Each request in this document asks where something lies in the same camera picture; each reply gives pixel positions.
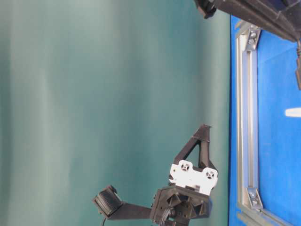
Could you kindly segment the black gripper with blue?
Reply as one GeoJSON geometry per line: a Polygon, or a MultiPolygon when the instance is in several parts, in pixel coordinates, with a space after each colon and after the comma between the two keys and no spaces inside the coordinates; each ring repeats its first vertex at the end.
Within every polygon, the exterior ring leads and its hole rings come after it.
{"type": "Polygon", "coordinates": [[[218,8],[283,39],[296,42],[301,38],[299,0],[194,0],[194,2],[204,19],[212,17],[218,8]]]}

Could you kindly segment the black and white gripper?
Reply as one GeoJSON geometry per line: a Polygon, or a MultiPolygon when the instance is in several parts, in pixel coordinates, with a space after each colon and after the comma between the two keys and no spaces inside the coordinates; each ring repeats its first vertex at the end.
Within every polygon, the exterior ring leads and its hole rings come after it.
{"type": "Polygon", "coordinates": [[[150,219],[159,226],[187,226],[191,219],[210,216],[210,193],[218,181],[218,171],[209,159],[210,126],[201,125],[174,158],[170,186],[159,189],[150,219]],[[186,161],[199,146],[198,166],[186,161]]]}

